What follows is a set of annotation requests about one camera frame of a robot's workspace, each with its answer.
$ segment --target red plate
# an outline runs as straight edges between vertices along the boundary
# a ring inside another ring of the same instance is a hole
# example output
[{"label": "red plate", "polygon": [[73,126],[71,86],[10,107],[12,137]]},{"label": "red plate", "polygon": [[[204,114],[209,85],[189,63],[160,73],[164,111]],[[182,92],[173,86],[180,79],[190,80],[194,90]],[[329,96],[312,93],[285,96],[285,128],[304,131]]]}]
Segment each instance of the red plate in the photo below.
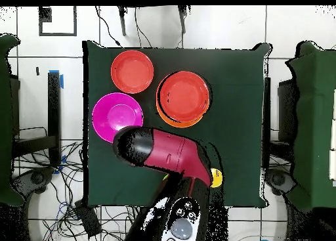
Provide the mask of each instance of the red plate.
[{"label": "red plate", "polygon": [[209,107],[209,90],[202,78],[192,72],[179,71],[169,76],[159,88],[163,112],[179,121],[194,121]]},{"label": "red plate", "polygon": [[111,66],[111,77],[115,86],[125,93],[139,93],[153,80],[154,68],[150,59],[139,51],[119,54]]}]

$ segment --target magenta bowl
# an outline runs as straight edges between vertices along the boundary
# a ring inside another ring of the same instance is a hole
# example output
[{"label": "magenta bowl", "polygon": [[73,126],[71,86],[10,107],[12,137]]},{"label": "magenta bowl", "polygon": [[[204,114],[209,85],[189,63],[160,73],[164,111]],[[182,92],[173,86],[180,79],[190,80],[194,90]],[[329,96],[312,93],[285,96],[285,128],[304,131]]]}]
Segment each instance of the magenta bowl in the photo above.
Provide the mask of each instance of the magenta bowl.
[{"label": "magenta bowl", "polygon": [[103,96],[92,111],[93,128],[107,142],[113,142],[116,133],[126,126],[142,126],[143,118],[139,103],[125,93]]}]

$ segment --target orange plate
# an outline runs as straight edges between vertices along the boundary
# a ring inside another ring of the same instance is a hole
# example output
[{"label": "orange plate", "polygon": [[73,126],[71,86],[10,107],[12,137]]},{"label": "orange plate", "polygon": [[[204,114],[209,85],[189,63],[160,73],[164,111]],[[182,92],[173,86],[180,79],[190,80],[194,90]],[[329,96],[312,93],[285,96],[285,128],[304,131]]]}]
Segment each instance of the orange plate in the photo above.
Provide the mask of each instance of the orange plate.
[{"label": "orange plate", "polygon": [[192,72],[171,74],[160,83],[158,91],[161,112],[181,123],[198,120],[209,107],[207,84]]},{"label": "orange plate", "polygon": [[142,52],[129,50],[120,53],[112,62],[111,77],[115,86],[125,93],[139,93],[153,80],[154,67]]},{"label": "orange plate", "polygon": [[158,104],[158,92],[159,92],[159,88],[160,88],[161,83],[159,84],[159,86],[157,87],[157,90],[156,90],[156,110],[159,113],[160,117],[164,120],[164,122],[173,126],[173,127],[176,127],[176,128],[187,128],[187,127],[193,126],[194,124],[197,124],[197,122],[199,122],[202,119],[203,116],[200,116],[199,118],[196,118],[193,121],[179,122],[179,121],[172,120],[171,118],[168,118],[161,111],[161,109],[159,107],[159,104]]}]

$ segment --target white tile floor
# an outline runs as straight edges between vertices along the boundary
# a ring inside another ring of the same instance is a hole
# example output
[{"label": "white tile floor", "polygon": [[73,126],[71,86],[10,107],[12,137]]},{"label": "white tile floor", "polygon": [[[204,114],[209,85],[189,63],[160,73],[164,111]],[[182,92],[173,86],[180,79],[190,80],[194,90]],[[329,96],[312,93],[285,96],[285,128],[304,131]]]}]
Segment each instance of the white tile floor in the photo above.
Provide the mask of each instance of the white tile floor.
[{"label": "white tile floor", "polygon": [[[101,7],[101,16],[107,21],[110,33],[123,47],[138,47],[135,26],[135,10],[128,9],[125,15],[127,36],[121,34],[117,7]],[[277,88],[281,81],[291,78],[285,65],[295,54],[297,44],[302,40],[313,40],[319,46],[330,49],[336,45],[335,7],[315,6],[192,6],[186,17],[184,48],[230,48],[252,49],[256,44],[267,42],[273,45],[269,60],[271,83],[271,127],[278,128]],[[176,6],[145,7],[136,12],[138,25],[153,47],[175,48],[181,39],[179,12]],[[71,32],[72,9],[53,7],[52,22],[43,24],[48,32]],[[21,80],[20,126],[21,128],[47,128],[47,72],[59,70],[64,74],[62,97],[62,145],[82,140],[83,125],[83,65],[82,40],[93,40],[106,47],[116,44],[108,35],[105,23],[99,20],[95,7],[77,7],[76,37],[39,37],[37,7],[0,7],[0,33],[18,36],[21,44],[9,53],[9,64],[13,74]],[[142,46],[149,44],[141,36]],[[43,130],[23,131],[24,138],[42,136]],[[272,139],[277,139],[272,131]],[[68,161],[79,163],[78,153]],[[27,163],[20,161],[20,172]],[[82,173],[75,174],[72,182],[75,200],[83,194]],[[64,201],[64,182],[60,175],[54,175],[52,183],[58,190],[58,197]],[[230,208],[228,232],[229,241],[284,241],[286,231],[286,210],[282,198],[274,196],[265,186],[264,196],[269,206],[264,209]],[[125,207],[98,208],[98,217],[103,229],[109,232],[128,230],[130,222],[125,219]],[[56,192],[52,185],[42,195],[34,195],[30,204],[30,232],[33,241],[42,241],[47,232],[43,219],[51,226],[59,211]],[[120,214],[115,221],[110,216]],[[80,233],[83,228],[76,227]],[[124,234],[117,234],[121,239]],[[78,241],[96,241],[80,236]],[[97,241],[118,241],[109,234],[97,236]],[[62,238],[60,241],[74,241]]]}]

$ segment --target dark green cloth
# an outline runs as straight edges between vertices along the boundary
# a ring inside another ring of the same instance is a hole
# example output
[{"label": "dark green cloth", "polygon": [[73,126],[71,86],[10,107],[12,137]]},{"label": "dark green cloth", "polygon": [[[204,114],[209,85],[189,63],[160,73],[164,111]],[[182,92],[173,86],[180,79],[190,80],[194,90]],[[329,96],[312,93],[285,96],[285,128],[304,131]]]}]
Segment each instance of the dark green cloth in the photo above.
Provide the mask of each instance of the dark green cloth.
[{"label": "dark green cloth", "polygon": [[[120,162],[112,145],[94,131],[91,114],[104,95],[119,92],[110,68],[125,49],[102,48],[87,41],[89,60],[89,204],[149,206],[165,174]],[[264,56],[270,45],[254,51],[203,49],[141,49],[154,65],[149,88],[132,95],[141,105],[144,126],[158,127],[187,136],[206,147],[213,167],[224,168],[226,206],[265,207],[259,197],[261,174],[261,125],[263,109]],[[186,70],[198,73],[210,84],[213,103],[202,120],[184,129],[166,124],[156,110],[156,89],[168,74]]]},{"label": "dark green cloth", "polygon": [[12,173],[12,100],[10,68],[7,60],[11,48],[17,46],[19,40],[11,34],[0,34],[0,203],[10,206],[21,206],[24,199],[11,187]]},{"label": "dark green cloth", "polygon": [[329,178],[329,151],[336,89],[336,51],[319,50],[311,42],[298,45],[296,58],[287,62],[300,91],[294,142],[298,185],[288,194],[295,207],[336,208],[336,187]]}]

